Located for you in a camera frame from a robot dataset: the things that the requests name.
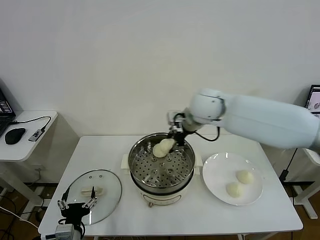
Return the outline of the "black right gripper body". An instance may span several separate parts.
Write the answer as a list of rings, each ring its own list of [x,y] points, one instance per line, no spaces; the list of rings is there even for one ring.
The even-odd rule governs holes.
[[[176,126],[176,140],[184,140],[186,135],[186,130],[183,125],[178,124]]]

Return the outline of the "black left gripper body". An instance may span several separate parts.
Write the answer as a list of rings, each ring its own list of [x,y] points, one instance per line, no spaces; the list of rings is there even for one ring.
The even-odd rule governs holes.
[[[80,225],[82,218],[90,213],[90,208],[82,202],[69,203],[61,210],[61,215],[65,218],[65,224]]]

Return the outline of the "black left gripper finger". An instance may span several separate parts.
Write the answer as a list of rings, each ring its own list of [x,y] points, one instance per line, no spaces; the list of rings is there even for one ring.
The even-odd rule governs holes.
[[[83,205],[86,209],[92,209],[97,204],[97,197],[95,187],[93,186],[91,189],[90,200]]]
[[[68,199],[69,191],[70,191],[70,188],[68,187],[66,191],[62,194],[61,200],[57,201],[57,205],[60,209],[67,208],[67,199]]]

